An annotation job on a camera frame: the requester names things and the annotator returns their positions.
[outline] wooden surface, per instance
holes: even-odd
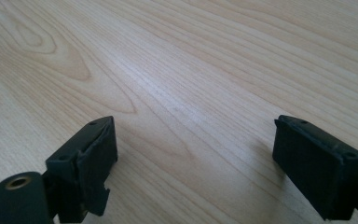
[[[358,148],[358,1],[0,1],[0,181],[115,117],[84,223],[323,223],[271,158],[280,114]]]

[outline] clamp jaw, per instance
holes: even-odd
[[[96,119],[47,160],[42,175],[27,172],[0,183],[0,223],[83,221],[88,212],[102,216],[109,189],[104,181],[117,162],[113,117]]]
[[[358,150],[303,119],[275,124],[273,159],[323,219],[349,220],[358,210]]]

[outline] wood grain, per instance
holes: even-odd
[[[0,1],[0,181],[115,117],[85,223],[323,223],[271,158],[280,114],[358,148],[358,1]]]

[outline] light wood surface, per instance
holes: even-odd
[[[84,223],[324,223],[271,158],[280,114],[358,148],[358,1],[0,1],[0,181],[115,117]]]

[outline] screw hole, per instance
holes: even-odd
[[[59,158],[58,158],[60,161],[66,161],[66,160],[68,160],[69,159],[69,156],[60,156]]]
[[[6,188],[9,190],[20,189],[31,182],[31,178],[28,176],[20,176],[12,179],[6,184]]]

